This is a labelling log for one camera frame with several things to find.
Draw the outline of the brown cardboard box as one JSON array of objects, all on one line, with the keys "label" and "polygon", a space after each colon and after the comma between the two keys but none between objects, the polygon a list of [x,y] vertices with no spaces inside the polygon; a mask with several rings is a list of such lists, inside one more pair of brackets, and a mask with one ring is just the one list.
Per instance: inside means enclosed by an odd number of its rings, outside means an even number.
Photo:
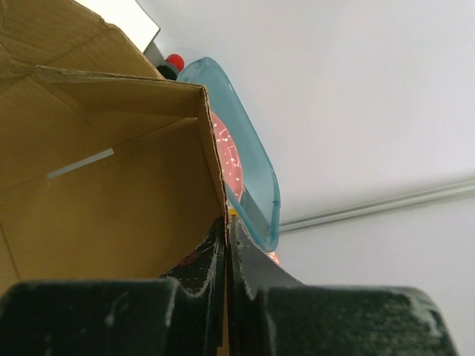
[{"label": "brown cardboard box", "polygon": [[225,218],[223,188],[203,86],[75,1],[1,3],[1,298],[158,278]]}]

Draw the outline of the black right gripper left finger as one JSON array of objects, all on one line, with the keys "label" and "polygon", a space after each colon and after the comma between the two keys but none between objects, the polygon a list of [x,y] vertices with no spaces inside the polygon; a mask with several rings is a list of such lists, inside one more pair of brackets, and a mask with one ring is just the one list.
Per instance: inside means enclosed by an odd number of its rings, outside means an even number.
[{"label": "black right gripper left finger", "polygon": [[158,278],[17,283],[1,298],[3,355],[215,355],[225,221]]}]

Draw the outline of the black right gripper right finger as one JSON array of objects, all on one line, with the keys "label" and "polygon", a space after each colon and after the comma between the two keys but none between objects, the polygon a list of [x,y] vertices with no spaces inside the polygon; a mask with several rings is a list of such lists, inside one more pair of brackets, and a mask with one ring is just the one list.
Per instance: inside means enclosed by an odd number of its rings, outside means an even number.
[{"label": "black right gripper right finger", "polygon": [[229,231],[232,355],[455,355],[442,314],[419,289],[308,286]]}]

